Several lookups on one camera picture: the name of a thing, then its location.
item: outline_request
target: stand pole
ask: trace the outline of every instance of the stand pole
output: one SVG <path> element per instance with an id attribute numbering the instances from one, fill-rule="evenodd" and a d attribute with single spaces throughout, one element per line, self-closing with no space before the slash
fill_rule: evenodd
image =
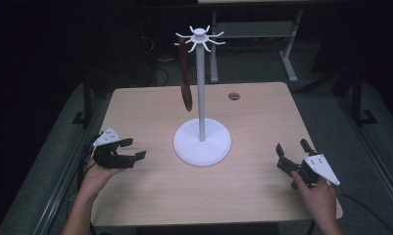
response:
<path id="1" fill-rule="evenodd" d="M 199 105 L 199 140 L 205 141 L 205 49 L 196 45 L 197 91 Z"/>

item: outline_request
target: forearm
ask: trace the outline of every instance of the forearm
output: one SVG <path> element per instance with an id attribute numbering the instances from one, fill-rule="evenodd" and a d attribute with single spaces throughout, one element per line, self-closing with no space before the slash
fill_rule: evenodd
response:
<path id="1" fill-rule="evenodd" d="M 317 222 L 317 226 L 323 235 L 342 235 L 342 228 L 337 220 L 324 223 Z"/>
<path id="2" fill-rule="evenodd" d="M 62 234 L 89 234 L 94 196 L 80 190 Z"/>

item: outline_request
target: wooden table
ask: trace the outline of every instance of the wooden table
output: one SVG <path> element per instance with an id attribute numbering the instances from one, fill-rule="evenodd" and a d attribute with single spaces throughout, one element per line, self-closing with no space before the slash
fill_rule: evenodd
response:
<path id="1" fill-rule="evenodd" d="M 147 151 L 133 169 L 116 175 L 96 199 L 96 226 L 145 226 L 270 222 L 309 219 L 292 179 L 276 167 L 275 146 L 300 163 L 300 140 L 313 142 L 286 85 L 281 82 L 206 85 L 206 117 L 227 127 L 228 155 L 194 166 L 173 147 L 177 129 L 197 118 L 197 92 L 188 113 L 180 87 L 128 88 L 114 92 L 102 130 L 113 127 L 134 139 L 119 154 Z M 228 94 L 240 99 L 232 101 Z M 338 205 L 337 217 L 343 211 Z"/>

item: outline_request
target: human hand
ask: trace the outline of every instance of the human hand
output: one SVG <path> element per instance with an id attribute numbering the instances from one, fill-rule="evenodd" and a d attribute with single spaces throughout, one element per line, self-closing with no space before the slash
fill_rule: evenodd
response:
<path id="1" fill-rule="evenodd" d="M 89 160 L 86 168 L 88 171 L 83 176 L 79 193 L 82 193 L 92 199 L 98 197 L 98 193 L 104 188 L 107 182 L 124 168 L 103 168 L 93 159 Z"/>
<path id="2" fill-rule="evenodd" d="M 291 172 L 291 176 L 299 188 L 304 205 L 320 231 L 324 235 L 342 234 L 336 220 L 337 197 L 334 189 L 321 176 L 319 176 L 317 186 L 314 188 L 309 188 L 298 172 Z"/>

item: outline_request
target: cable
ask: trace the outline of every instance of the cable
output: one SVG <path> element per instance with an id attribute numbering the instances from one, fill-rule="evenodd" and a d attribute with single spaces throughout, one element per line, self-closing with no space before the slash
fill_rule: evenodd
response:
<path id="1" fill-rule="evenodd" d="M 94 163 L 92 166 L 90 166 L 90 167 L 83 173 L 83 176 L 85 176 L 86 172 L 89 171 L 90 169 L 92 169 L 95 165 L 96 165 L 96 163 Z"/>
<path id="2" fill-rule="evenodd" d="M 347 195 L 342 187 L 339 187 L 340 189 L 340 195 L 342 195 L 343 197 L 351 200 L 352 202 L 358 204 L 359 206 L 361 206 L 362 208 L 364 208 L 367 212 L 369 212 L 372 216 L 374 216 L 376 219 L 378 219 L 388 230 L 389 232 L 391 232 L 393 234 L 393 229 L 381 218 L 379 217 L 373 210 L 371 210 L 369 207 L 367 207 L 365 204 L 361 203 L 360 201 L 358 201 L 357 199 Z"/>
<path id="3" fill-rule="evenodd" d="M 83 179 L 83 166 L 84 166 L 84 162 L 87 159 L 87 157 L 91 156 L 92 152 L 87 152 L 87 149 L 89 148 L 89 146 L 95 142 L 95 140 L 98 138 L 99 135 L 94 136 L 90 141 L 88 141 L 84 146 L 83 146 L 83 150 L 81 153 L 81 157 L 79 158 L 79 163 L 78 163 L 78 167 L 77 170 L 72 174 L 71 176 L 71 182 L 70 185 L 74 182 L 74 177 L 76 175 L 78 175 L 77 177 L 77 184 L 76 187 L 72 190 L 71 194 L 66 198 L 67 205 L 66 205 L 66 219 L 68 219 L 69 217 L 69 206 L 71 201 L 73 200 L 73 195 L 75 195 L 75 192 L 79 190 L 80 187 L 80 183 L 81 183 L 81 179 Z"/>
<path id="4" fill-rule="evenodd" d="M 157 76 L 154 74 L 154 81 L 156 83 L 156 86 L 165 86 L 168 83 L 169 79 L 170 79 L 169 73 L 166 70 L 163 70 L 160 67 L 155 67 L 154 70 L 159 70 L 159 71 L 162 71 L 162 72 L 164 72 L 166 74 L 166 80 L 165 80 L 165 82 L 163 82 L 163 84 L 159 83 L 159 80 L 157 79 Z"/>
<path id="5" fill-rule="evenodd" d="M 153 41 L 153 39 L 151 39 L 151 37 L 147 37 L 147 36 L 141 36 L 141 39 L 147 39 L 147 40 L 149 40 L 151 42 L 150 49 L 148 49 L 148 51 L 144 51 L 144 54 L 150 55 L 150 52 L 153 51 L 153 48 L 154 48 L 154 41 Z"/>

